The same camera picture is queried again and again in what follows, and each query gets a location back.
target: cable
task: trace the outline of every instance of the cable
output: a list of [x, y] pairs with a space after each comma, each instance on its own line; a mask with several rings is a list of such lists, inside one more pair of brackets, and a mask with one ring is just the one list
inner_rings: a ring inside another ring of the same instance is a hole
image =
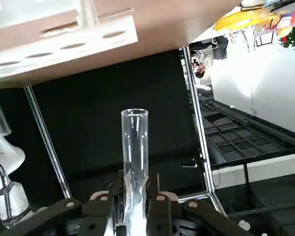
[[213, 168], [213, 169], [212, 169], [212, 174], [213, 174], [213, 171], [214, 171], [214, 170], [217, 170], [217, 172], [218, 172], [218, 184], [215, 185], [214, 180], [213, 180], [214, 187], [217, 188], [217, 187], [220, 185], [220, 183], [221, 183], [221, 174], [220, 174], [219, 169], [217, 169], [217, 168]]
[[[7, 188], [8, 186], [6, 186], [5, 184], [5, 178], [7, 178], [6, 172], [3, 168], [3, 166], [0, 163], [0, 178], [2, 181], [2, 188]], [[11, 218], [12, 218], [12, 211], [11, 211], [11, 205], [10, 205], [10, 195], [9, 192], [6, 192], [4, 194], [4, 202], [5, 202], [5, 209], [6, 209], [6, 215], [7, 215], [7, 220], [8, 220], [8, 224], [9, 227], [13, 227], [13, 224], [11, 223]]]
[[280, 21], [282, 20], [282, 18], [283, 18], [283, 15], [281, 16], [280, 20], [276, 23], [276, 25], [273, 26], [273, 28], [271, 28], [271, 24], [272, 24], [272, 22], [273, 22], [273, 19], [271, 19], [270, 26], [269, 26], [269, 30], [274, 30], [274, 28], [277, 27], [277, 25], [280, 23]]
[[263, 4], [257, 4], [257, 5], [252, 5], [252, 6], [245, 6], [245, 5], [242, 5], [242, 3], [240, 3], [240, 4], [238, 4], [238, 6], [241, 8], [240, 11], [251, 11], [251, 10], [259, 10], [264, 5]]

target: black surface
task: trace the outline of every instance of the black surface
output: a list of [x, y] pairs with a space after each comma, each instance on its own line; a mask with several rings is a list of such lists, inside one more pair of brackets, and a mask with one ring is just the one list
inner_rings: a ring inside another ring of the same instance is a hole
[[201, 188], [197, 170], [181, 167], [199, 155], [199, 145], [178, 50], [33, 88], [73, 196], [80, 201], [105, 189], [122, 169], [120, 112], [128, 108], [149, 111], [149, 166], [160, 173], [161, 187]]

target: bolt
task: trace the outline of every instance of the bolt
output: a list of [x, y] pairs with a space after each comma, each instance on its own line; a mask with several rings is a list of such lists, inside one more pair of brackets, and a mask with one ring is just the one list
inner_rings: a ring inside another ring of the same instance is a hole
[[197, 208], [198, 204], [196, 202], [189, 202], [189, 206], [192, 208]]
[[103, 197], [100, 198], [100, 200], [101, 201], [107, 201], [108, 200], [108, 197], [107, 196], [103, 196]]
[[158, 201], [163, 201], [163, 200], [165, 200], [165, 197], [162, 196], [162, 195], [158, 195], [158, 196], [156, 197], [156, 199], [157, 199]]
[[67, 205], [65, 205], [66, 207], [73, 207], [74, 206], [74, 202], [68, 202]]

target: black curtain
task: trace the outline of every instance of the black curtain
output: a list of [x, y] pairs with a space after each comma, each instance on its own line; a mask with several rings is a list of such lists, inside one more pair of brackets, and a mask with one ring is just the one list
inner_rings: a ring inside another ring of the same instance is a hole
[[[199, 173], [182, 163], [199, 156], [179, 51], [169, 51], [33, 86], [74, 198], [105, 190], [122, 169], [120, 112], [149, 111], [150, 170], [162, 190], [202, 188]], [[12, 134], [26, 153], [11, 176], [35, 206], [63, 198], [49, 156], [22, 89], [0, 90]]]

